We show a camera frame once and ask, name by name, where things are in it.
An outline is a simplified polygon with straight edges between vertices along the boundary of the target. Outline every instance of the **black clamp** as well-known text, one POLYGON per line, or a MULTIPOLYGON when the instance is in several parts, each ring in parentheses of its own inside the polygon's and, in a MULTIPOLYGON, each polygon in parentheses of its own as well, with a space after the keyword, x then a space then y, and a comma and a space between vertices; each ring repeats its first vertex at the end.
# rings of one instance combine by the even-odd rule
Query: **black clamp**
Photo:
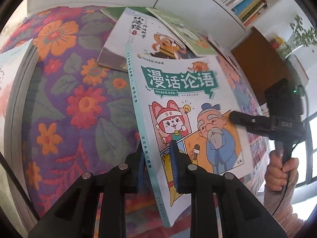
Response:
POLYGON ((287 238, 287 234, 257 198, 232 173, 208 173, 191 163, 170 142, 174 185, 191 194, 191 238, 218 237, 216 193, 223 238, 287 238))
POLYGON ((83 173, 30 231, 28 238, 92 238, 100 193, 99 237, 125 238, 126 193, 137 193, 144 175, 141 143, 137 152, 108 173, 83 173))

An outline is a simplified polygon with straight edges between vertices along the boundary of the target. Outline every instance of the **green title banner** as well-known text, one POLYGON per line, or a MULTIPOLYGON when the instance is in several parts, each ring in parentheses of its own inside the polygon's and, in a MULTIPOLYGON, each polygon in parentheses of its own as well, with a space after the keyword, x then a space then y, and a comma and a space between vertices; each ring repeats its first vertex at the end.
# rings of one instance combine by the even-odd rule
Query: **green title banner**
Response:
POLYGON ((156 95, 178 96, 179 93, 204 91, 212 99, 218 88, 214 71, 165 73, 159 69, 141 66, 148 88, 156 95))

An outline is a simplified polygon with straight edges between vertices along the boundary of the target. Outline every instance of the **white beard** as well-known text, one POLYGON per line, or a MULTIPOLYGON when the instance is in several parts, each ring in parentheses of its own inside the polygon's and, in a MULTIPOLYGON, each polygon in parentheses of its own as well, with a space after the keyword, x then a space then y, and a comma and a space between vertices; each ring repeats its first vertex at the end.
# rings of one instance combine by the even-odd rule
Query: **white beard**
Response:
POLYGON ((208 131, 208 141, 215 147, 215 149, 219 149, 222 147, 222 135, 223 132, 216 127, 208 131))

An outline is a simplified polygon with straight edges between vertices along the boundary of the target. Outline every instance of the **cartoon old man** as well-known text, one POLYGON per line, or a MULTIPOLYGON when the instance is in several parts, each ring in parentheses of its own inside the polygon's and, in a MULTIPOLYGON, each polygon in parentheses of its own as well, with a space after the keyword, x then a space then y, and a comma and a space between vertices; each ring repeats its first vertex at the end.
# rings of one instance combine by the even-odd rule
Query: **cartoon old man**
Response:
POLYGON ((233 168, 237 155, 235 140, 231 133, 224 129, 227 119, 220 113, 220 105, 211 106, 205 103, 197 116, 198 133, 207 139, 206 153, 212 164, 213 172, 221 174, 233 168))

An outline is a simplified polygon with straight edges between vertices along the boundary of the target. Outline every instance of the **wooden furniture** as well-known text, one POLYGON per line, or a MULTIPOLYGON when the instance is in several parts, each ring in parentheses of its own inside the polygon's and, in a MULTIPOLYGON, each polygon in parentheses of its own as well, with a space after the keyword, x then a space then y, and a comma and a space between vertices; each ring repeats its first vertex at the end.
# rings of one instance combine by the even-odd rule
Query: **wooden furniture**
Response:
POLYGON ((266 103, 264 91, 281 80, 291 78, 285 63, 270 43, 256 29, 232 50, 232 54, 244 71, 260 105, 266 103))

